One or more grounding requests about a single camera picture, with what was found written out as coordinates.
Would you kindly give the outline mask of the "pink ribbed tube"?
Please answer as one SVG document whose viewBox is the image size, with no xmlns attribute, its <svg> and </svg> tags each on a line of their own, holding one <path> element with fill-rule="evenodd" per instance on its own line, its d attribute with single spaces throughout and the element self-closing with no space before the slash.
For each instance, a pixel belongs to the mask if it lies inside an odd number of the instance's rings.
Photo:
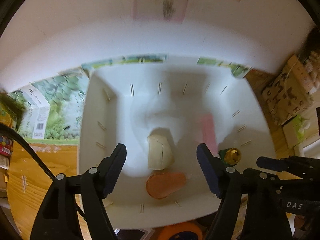
<svg viewBox="0 0 320 240">
<path fill-rule="evenodd" d="M 201 131 L 202 131 L 202 141 L 212 155 L 218 155 L 218 146 L 216 142 L 214 119 L 212 114 L 205 114 L 201 116 L 200 119 Z"/>
</svg>

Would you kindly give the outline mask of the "green tissue pack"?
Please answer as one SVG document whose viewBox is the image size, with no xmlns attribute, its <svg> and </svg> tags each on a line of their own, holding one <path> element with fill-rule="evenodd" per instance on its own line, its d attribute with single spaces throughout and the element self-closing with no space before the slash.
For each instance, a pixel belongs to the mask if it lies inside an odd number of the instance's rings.
<svg viewBox="0 0 320 240">
<path fill-rule="evenodd" d="M 309 119 L 297 115 L 283 126 L 283 132 L 288 148 L 294 148 L 304 140 L 306 130 L 310 127 Z"/>
</svg>

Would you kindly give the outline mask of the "small cream cardboard box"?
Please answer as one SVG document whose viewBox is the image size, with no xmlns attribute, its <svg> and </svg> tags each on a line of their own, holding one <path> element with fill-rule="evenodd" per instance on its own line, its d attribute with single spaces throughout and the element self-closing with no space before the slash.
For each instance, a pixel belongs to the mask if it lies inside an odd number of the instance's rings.
<svg viewBox="0 0 320 240">
<path fill-rule="evenodd" d="M 167 138 L 153 134 L 148 137 L 148 169 L 163 170 L 174 163 L 174 155 Z"/>
</svg>

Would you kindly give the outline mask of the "white plastic storage bin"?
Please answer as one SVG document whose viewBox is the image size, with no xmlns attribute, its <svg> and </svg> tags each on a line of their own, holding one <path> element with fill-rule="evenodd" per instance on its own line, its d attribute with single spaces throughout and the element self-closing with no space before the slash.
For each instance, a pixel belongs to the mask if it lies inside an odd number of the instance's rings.
<svg viewBox="0 0 320 240">
<path fill-rule="evenodd" d="M 236 147 L 241 152 L 238 171 L 256 168 L 260 156 L 275 157 L 274 145 L 267 122 L 253 93 L 246 110 L 230 116 L 231 131 L 222 139 L 216 138 L 218 149 Z M 187 182 L 179 191 L 163 200 L 150 197 L 145 185 L 152 170 L 148 169 L 149 142 L 144 148 L 126 146 L 127 158 L 115 188 L 104 200 L 106 212 L 116 229 L 156 228 L 208 215 L 217 210 L 220 200 L 210 192 L 196 158 L 196 148 L 203 143 L 193 135 L 174 142 L 170 134 L 154 133 L 167 138 L 174 155 L 169 172 L 181 172 Z M 119 144 L 101 147 L 97 139 L 80 138 L 78 172 L 86 172 L 108 157 Z"/>
</svg>

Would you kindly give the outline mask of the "red tube pack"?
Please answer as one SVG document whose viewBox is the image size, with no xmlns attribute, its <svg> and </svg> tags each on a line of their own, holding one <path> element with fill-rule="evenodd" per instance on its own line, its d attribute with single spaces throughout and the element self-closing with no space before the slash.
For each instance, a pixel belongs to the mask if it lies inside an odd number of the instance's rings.
<svg viewBox="0 0 320 240">
<path fill-rule="evenodd" d="M 6 135 L 0 134 L 0 154 L 10 157 L 13 150 L 13 140 Z"/>
</svg>

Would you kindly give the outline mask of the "green bottle gold cap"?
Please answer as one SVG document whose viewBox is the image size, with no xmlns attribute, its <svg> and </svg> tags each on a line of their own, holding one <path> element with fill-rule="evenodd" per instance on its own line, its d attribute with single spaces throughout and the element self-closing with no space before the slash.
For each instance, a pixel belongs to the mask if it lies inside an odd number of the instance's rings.
<svg viewBox="0 0 320 240">
<path fill-rule="evenodd" d="M 225 166 L 233 167 L 241 160 L 241 152 L 237 148 L 228 148 L 219 151 L 221 161 Z"/>
</svg>

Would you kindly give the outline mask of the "patterned canvas bag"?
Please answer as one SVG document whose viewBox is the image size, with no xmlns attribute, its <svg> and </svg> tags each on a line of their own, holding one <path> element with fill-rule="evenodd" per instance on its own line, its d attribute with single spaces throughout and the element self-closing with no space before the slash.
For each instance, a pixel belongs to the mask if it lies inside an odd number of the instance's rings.
<svg viewBox="0 0 320 240">
<path fill-rule="evenodd" d="M 315 87 L 297 55 L 292 55 L 282 72 L 262 90 L 274 123 L 282 126 L 313 103 Z"/>
</svg>

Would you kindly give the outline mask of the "white handheld game console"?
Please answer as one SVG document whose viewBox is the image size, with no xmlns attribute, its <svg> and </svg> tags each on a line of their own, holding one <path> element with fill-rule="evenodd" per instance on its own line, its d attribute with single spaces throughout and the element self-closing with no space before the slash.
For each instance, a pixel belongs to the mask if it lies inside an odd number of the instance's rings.
<svg viewBox="0 0 320 240">
<path fill-rule="evenodd" d="M 148 240 L 155 233 L 154 229 L 115 229 L 119 240 Z"/>
</svg>

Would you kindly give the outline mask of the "rag doll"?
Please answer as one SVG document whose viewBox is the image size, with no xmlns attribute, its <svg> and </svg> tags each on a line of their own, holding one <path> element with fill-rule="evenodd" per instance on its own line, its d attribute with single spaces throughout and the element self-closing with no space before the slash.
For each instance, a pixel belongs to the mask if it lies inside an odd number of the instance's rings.
<svg viewBox="0 0 320 240">
<path fill-rule="evenodd" d="M 306 39 L 304 67 L 314 87 L 319 90 L 319 29 L 317 27 L 310 31 Z"/>
</svg>

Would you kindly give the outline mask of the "green fruit carton box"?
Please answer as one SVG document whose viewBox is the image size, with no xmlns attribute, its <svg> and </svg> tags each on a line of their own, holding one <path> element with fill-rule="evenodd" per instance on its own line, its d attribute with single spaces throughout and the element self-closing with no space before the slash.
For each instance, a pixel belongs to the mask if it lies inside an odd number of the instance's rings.
<svg viewBox="0 0 320 240">
<path fill-rule="evenodd" d="M 101 147 L 119 142 L 144 148 L 154 133 L 174 142 L 201 140 L 201 126 L 222 140 L 230 116 L 246 110 L 253 92 L 245 66 L 165 54 L 121 56 L 82 64 L 10 94 L 25 108 L 19 134 L 28 142 L 76 144 L 81 137 Z"/>
</svg>

